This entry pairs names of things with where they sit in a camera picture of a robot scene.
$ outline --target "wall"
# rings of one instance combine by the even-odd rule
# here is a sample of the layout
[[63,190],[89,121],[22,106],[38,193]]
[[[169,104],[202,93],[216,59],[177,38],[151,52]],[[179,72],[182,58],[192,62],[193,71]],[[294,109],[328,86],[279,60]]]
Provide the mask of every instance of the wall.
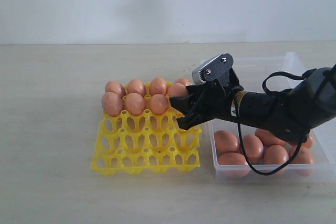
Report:
[[0,44],[336,40],[336,0],[0,0]]

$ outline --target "egg tray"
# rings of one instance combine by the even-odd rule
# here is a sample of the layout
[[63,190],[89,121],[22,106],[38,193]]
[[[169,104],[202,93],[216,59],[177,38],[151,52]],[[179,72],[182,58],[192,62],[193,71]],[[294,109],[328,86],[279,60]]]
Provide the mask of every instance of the egg tray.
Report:
[[123,110],[118,116],[109,116],[103,110],[92,158],[93,171],[103,175],[114,175],[120,170],[138,174],[144,169],[163,173],[170,168],[190,172],[200,166],[197,147],[201,128],[180,129],[176,119],[183,115],[171,106],[162,115],[154,114],[149,109],[149,85],[146,83],[146,109],[141,115]]

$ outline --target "wire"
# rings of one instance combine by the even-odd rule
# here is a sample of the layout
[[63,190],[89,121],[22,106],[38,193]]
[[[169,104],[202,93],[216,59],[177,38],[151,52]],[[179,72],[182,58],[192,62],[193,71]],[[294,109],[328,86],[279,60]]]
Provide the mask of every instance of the wire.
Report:
[[243,155],[245,157],[245,160],[248,164],[248,166],[254,171],[256,172],[257,174],[260,174],[260,175],[264,175],[264,176],[269,176],[269,175],[272,175],[278,171],[280,171],[281,169],[283,169],[284,167],[286,167],[287,165],[289,165],[295,158],[296,156],[298,155],[299,151],[300,151],[300,148],[302,146],[302,140],[303,138],[305,137],[305,134],[306,132],[308,132],[310,129],[309,129],[309,121],[310,121],[310,118],[312,116],[312,112],[313,112],[313,105],[316,103],[320,93],[322,92],[324,86],[327,84],[328,80],[329,80],[329,77],[332,77],[332,74],[336,72],[336,64],[333,66],[333,68],[331,70],[329,70],[329,73],[325,75],[325,77],[323,78],[321,84],[319,85],[319,87],[317,88],[316,90],[316,93],[314,94],[312,100],[311,100],[311,106],[309,108],[309,113],[308,113],[308,117],[307,117],[307,121],[305,123],[305,126],[304,126],[304,130],[303,132],[301,133],[301,138],[299,140],[299,143],[293,153],[293,155],[285,162],[283,163],[282,165],[280,165],[279,167],[277,167],[276,169],[270,171],[270,172],[261,172],[257,169],[255,169],[253,167],[253,165],[251,164],[251,162],[249,161],[248,157],[247,157],[247,154],[246,154],[246,151],[245,151],[245,148],[244,148],[244,143],[243,143],[243,138],[242,138],[242,129],[241,129],[241,124],[240,124],[240,117],[239,117],[239,109],[238,109],[238,101],[237,101],[237,98],[236,98],[236,95],[235,93],[233,92],[233,90],[229,87],[224,87],[225,89],[228,89],[232,94],[233,94],[233,100],[234,100],[234,105],[235,105],[235,109],[236,109],[236,115],[237,115],[237,128],[238,128],[238,135],[239,135],[239,141],[240,141],[240,145],[242,147],[242,151],[243,151]]

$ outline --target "egg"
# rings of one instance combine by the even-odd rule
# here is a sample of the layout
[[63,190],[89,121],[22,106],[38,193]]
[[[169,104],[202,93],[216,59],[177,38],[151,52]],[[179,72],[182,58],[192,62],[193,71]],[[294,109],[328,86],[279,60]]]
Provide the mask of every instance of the egg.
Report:
[[129,93],[125,98],[125,107],[132,115],[141,115],[146,108],[146,102],[142,95]]
[[175,83],[180,83],[183,86],[189,86],[191,84],[186,78],[179,78]]
[[156,77],[152,80],[151,84],[149,85],[149,93],[150,95],[155,94],[167,94],[167,82],[161,78]]
[[216,131],[214,134],[216,150],[219,153],[238,152],[239,141],[234,134],[229,131]]
[[311,133],[309,133],[307,141],[305,143],[302,144],[302,146],[306,147],[306,148],[312,148],[313,145],[315,143],[315,138],[312,136]]
[[[296,148],[297,148],[297,145],[294,145],[289,150],[288,152],[289,157],[291,157],[294,154]],[[316,163],[316,160],[315,160],[315,157],[312,151],[310,151],[307,147],[304,147],[304,146],[301,146],[298,152],[298,155],[291,162],[291,164],[315,164],[315,163]],[[301,169],[301,170],[296,170],[296,172],[303,177],[307,177],[314,173],[314,169],[313,168]]]
[[272,146],[272,145],[281,145],[284,146],[286,144],[285,141],[277,138],[276,136],[272,135],[269,131],[263,129],[256,129],[255,136],[257,136],[264,146]]
[[[281,145],[272,145],[265,150],[262,163],[264,165],[282,165],[288,160],[288,153]],[[283,174],[284,169],[276,172],[275,174]]]
[[186,97],[189,95],[185,85],[177,82],[171,85],[168,90],[169,97]]
[[261,140],[257,136],[246,135],[243,137],[243,144],[250,162],[252,164],[258,164],[264,153],[264,146],[262,145]]
[[106,113],[110,116],[117,116],[123,110],[122,99],[113,92],[107,92],[101,99],[101,105]]
[[218,163],[220,165],[246,165],[246,170],[224,170],[223,174],[228,177],[241,178],[246,176],[250,172],[244,156],[240,153],[225,153],[218,158]]
[[108,83],[106,83],[105,93],[106,92],[116,93],[121,98],[126,95],[126,90],[124,86],[117,81],[109,81]]
[[155,94],[149,100],[149,109],[156,115],[163,114],[168,107],[168,99],[162,94]]
[[138,79],[131,80],[127,86],[127,93],[138,93],[144,97],[147,93],[145,84]]

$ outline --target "yellow plastic egg tray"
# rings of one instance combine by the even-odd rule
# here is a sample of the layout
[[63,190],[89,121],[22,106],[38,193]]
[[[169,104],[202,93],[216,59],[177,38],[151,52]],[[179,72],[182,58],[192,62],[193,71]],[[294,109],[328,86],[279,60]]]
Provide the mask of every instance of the yellow plastic egg tray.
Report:
[[93,171],[103,175],[114,175],[120,170],[138,174],[144,169],[163,173],[170,168],[189,172],[200,166],[197,147],[201,128],[180,129],[176,119],[183,115],[171,106],[162,115],[152,113],[149,85],[146,83],[146,109],[141,115],[123,110],[112,117],[103,111],[92,159]]

